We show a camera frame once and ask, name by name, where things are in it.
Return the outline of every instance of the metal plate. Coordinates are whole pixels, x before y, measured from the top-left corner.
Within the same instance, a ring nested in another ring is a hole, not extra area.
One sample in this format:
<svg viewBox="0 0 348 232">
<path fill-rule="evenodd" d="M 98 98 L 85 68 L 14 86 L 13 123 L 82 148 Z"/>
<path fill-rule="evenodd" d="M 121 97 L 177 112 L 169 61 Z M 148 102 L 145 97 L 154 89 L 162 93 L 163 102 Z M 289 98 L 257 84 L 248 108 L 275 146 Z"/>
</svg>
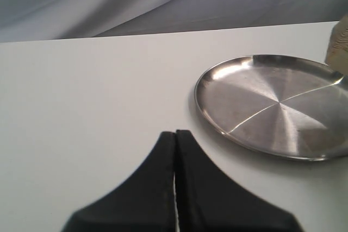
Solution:
<svg viewBox="0 0 348 232">
<path fill-rule="evenodd" d="M 198 80 L 202 115 L 232 141 L 298 160 L 348 153 L 348 77 L 296 57 L 222 62 Z"/>
</svg>

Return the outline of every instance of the stainless steel plate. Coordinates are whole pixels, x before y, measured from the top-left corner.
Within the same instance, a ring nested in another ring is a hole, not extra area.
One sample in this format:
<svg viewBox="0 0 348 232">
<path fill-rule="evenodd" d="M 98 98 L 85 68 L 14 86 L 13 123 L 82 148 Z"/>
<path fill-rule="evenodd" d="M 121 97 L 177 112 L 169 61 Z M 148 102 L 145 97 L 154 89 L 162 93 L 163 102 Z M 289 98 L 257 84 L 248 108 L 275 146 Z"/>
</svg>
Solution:
<svg viewBox="0 0 348 232">
<path fill-rule="evenodd" d="M 222 62 L 198 80 L 202 115 L 225 137 L 299 160 L 348 153 L 348 77 L 317 62 L 253 55 Z"/>
</svg>

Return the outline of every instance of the beige object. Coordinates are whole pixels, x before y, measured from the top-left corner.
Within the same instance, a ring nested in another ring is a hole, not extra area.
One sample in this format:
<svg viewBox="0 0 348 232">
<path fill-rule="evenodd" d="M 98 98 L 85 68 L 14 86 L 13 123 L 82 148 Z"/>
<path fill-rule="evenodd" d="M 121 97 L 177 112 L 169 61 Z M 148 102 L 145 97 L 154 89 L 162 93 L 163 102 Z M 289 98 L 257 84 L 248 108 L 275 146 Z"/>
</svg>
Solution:
<svg viewBox="0 0 348 232">
<path fill-rule="evenodd" d="M 325 63 L 348 75 L 348 14 L 332 30 Z"/>
</svg>

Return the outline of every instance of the white table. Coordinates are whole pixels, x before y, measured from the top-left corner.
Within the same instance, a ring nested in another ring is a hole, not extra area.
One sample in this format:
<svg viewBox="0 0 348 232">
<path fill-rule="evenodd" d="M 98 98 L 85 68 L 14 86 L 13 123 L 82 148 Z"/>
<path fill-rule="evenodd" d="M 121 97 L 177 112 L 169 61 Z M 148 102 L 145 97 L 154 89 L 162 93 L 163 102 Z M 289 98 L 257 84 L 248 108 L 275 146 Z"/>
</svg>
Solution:
<svg viewBox="0 0 348 232">
<path fill-rule="evenodd" d="M 239 184 L 306 232 L 348 230 L 348 159 L 250 152 L 201 122 L 192 89 L 248 54 L 323 61 L 334 23 L 0 45 L 0 231 L 59 231 L 143 161 L 162 130 L 190 129 Z"/>
</svg>

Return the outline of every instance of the white tabletop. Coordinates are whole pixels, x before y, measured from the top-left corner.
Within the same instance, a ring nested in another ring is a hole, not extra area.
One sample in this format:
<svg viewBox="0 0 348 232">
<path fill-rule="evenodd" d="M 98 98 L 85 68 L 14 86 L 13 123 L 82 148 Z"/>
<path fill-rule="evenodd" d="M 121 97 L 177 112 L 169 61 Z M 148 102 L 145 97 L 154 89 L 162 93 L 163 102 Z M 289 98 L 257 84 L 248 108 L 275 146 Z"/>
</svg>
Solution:
<svg viewBox="0 0 348 232">
<path fill-rule="evenodd" d="M 125 180 L 162 130 L 190 129 L 231 178 L 305 232 L 348 230 L 348 159 L 250 152 L 200 121 L 203 71 L 248 54 L 323 61 L 334 23 L 0 45 L 0 231 L 59 231 Z"/>
</svg>

